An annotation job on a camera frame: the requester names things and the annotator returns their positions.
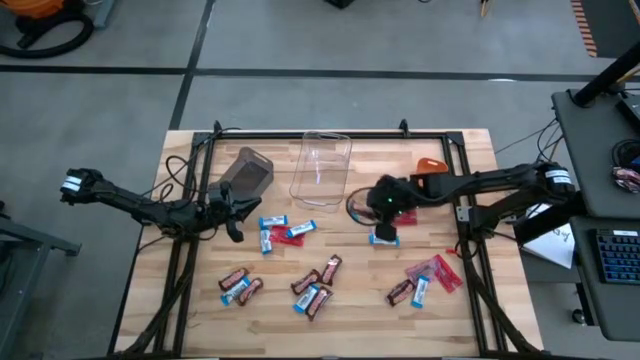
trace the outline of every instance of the black keyboard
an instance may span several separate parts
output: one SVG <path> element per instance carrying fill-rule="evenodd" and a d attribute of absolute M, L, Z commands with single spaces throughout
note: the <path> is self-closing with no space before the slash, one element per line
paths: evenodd
<path fill-rule="evenodd" d="M 595 230 L 602 282 L 640 285 L 640 236 L 637 231 Z"/>

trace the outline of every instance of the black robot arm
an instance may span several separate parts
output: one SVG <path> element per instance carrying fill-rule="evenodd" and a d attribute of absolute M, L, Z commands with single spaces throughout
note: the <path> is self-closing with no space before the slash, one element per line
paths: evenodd
<path fill-rule="evenodd" d="M 523 164 L 508 169 L 476 172 L 456 176 L 448 173 L 417 174 L 409 179 L 385 175 L 370 189 L 366 210 L 347 210 L 354 217 L 375 218 L 376 236 L 393 241 L 397 231 L 393 219 L 402 212 L 418 207 L 440 206 L 461 196 L 505 190 L 518 190 L 490 206 L 459 209 L 468 219 L 472 231 L 493 230 L 501 218 L 547 202 L 559 204 L 575 193 L 567 170 L 556 163 Z"/>
<path fill-rule="evenodd" d="M 176 200 L 159 202 L 114 185 L 93 169 L 69 169 L 62 187 L 62 202 L 103 203 L 131 214 L 141 224 L 152 223 L 167 236 L 189 236 L 226 224 L 234 242 L 244 240 L 236 227 L 261 202 L 260 198 L 234 201 L 228 181 L 209 186 L 209 204 Z"/>

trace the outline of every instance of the clear plastic container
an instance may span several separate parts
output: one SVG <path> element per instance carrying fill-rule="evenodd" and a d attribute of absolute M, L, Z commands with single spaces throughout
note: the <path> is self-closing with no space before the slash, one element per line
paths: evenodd
<path fill-rule="evenodd" d="M 348 136 L 308 131 L 289 194 L 304 209 L 335 212 L 344 197 L 349 173 L 351 139 Z"/>

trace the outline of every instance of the wooden table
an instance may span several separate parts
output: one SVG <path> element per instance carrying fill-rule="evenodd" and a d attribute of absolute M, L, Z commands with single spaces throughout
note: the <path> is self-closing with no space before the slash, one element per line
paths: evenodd
<path fill-rule="evenodd" d="M 483 129 L 461 131 L 471 170 L 496 169 L 489 132 Z M 192 131 L 167 134 L 156 181 L 167 177 L 164 161 L 168 156 L 188 158 L 192 134 Z M 409 300 L 394 308 L 384 300 L 388 291 L 406 278 L 406 267 L 436 254 L 441 254 L 464 278 L 462 262 L 445 253 L 458 239 L 452 206 L 419 209 L 418 226 L 399 228 L 400 248 L 372 247 L 367 240 L 369 228 L 353 222 L 344 208 L 328 214 L 299 209 L 293 204 L 289 186 L 300 141 L 217 141 L 210 181 L 227 169 L 243 146 L 252 147 L 274 162 L 274 182 L 264 193 L 262 204 L 245 222 L 243 243 L 233 243 L 223 229 L 213 240 L 201 242 L 184 356 L 477 355 L 466 286 L 447 294 L 442 286 L 433 284 L 422 310 L 411 307 Z M 443 159 L 440 142 L 354 140 L 345 194 L 371 186 L 383 173 L 407 176 L 414 171 L 421 157 Z M 180 193 L 174 191 L 169 199 L 177 199 Z M 500 196 L 485 194 L 478 200 L 481 204 L 489 204 Z M 307 234 L 303 248 L 276 244 L 273 254 L 263 256 L 258 218 L 281 214 L 287 214 L 291 224 L 314 219 L 318 230 Z M 508 228 L 500 230 L 510 232 Z M 157 229 L 148 228 L 142 235 L 141 244 L 158 236 Z M 500 305 L 525 337 L 534 346 L 542 348 L 516 243 L 497 237 L 488 241 L 487 246 Z M 160 306 L 170 248 L 171 242 L 166 240 L 146 248 L 138 256 L 116 350 L 129 346 Z M 344 260 L 332 288 L 335 294 L 316 320 L 309 322 L 306 316 L 293 311 L 297 297 L 289 285 L 312 268 L 322 272 L 333 254 L 339 254 Z M 251 278 L 261 277 L 265 287 L 246 307 L 236 304 L 225 307 L 219 298 L 221 291 L 217 281 L 243 266 L 251 270 Z M 486 308 L 483 308 L 483 318 L 491 345 L 493 337 Z M 168 335 L 167 346 L 170 346 L 173 337 L 171 332 Z"/>

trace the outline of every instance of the blue candy wrapper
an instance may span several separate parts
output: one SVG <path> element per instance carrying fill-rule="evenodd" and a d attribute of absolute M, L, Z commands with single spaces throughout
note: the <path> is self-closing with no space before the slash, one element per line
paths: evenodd
<path fill-rule="evenodd" d="M 287 215 L 271 216 L 266 218 L 260 218 L 259 220 L 260 229 L 262 230 L 268 229 L 269 226 L 287 225 L 288 223 L 289 223 L 289 220 L 287 219 Z"/>
<path fill-rule="evenodd" d="M 262 250 L 262 255 L 266 255 L 271 253 L 273 250 L 271 246 L 271 231 L 262 230 L 260 231 L 260 249 Z"/>
<path fill-rule="evenodd" d="M 374 234 L 369 234 L 369 244 L 371 245 L 395 245 L 400 247 L 400 237 L 396 237 L 395 241 L 386 241 L 378 239 Z"/>
<path fill-rule="evenodd" d="M 239 283 L 235 284 L 231 289 L 229 289 L 229 291 L 220 295 L 220 300 L 222 300 L 224 306 L 229 306 L 233 299 L 238 297 L 238 295 L 240 295 L 244 291 L 244 289 L 249 286 L 250 283 L 251 282 L 249 281 L 249 278 L 245 276 L 242 278 L 242 280 L 240 280 Z"/>
<path fill-rule="evenodd" d="M 424 276 L 420 275 L 418 277 L 418 286 L 416 286 L 416 292 L 413 295 L 413 301 L 411 301 L 411 306 L 422 309 L 424 307 L 424 296 L 427 293 L 427 286 L 431 280 Z"/>
<path fill-rule="evenodd" d="M 309 307 L 309 304 L 311 304 L 311 302 L 313 301 L 313 298 L 316 297 L 316 294 L 318 293 L 318 287 L 315 285 L 310 285 L 307 288 L 307 291 L 305 291 L 302 296 L 300 296 L 300 298 L 298 299 L 298 302 L 296 302 L 295 305 L 293 305 L 293 310 L 295 310 L 296 312 L 299 312 L 300 314 L 304 314 L 304 311 L 307 309 L 307 307 Z"/>
<path fill-rule="evenodd" d="M 292 238 L 294 236 L 304 234 L 309 231 L 313 231 L 317 229 L 315 221 L 309 220 L 306 223 L 298 226 L 294 226 L 291 229 L 287 230 L 287 237 Z"/>

